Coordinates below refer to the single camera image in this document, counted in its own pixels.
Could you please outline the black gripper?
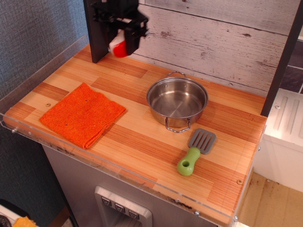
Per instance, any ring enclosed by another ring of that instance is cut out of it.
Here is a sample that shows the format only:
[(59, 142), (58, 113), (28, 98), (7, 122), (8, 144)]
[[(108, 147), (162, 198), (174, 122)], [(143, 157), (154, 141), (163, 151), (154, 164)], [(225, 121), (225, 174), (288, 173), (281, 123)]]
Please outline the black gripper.
[(141, 37), (148, 33), (147, 16), (138, 9), (137, 0), (107, 0), (103, 8), (98, 6), (98, 20), (106, 24), (106, 44), (109, 45), (119, 30), (124, 30), (126, 54), (133, 54)]

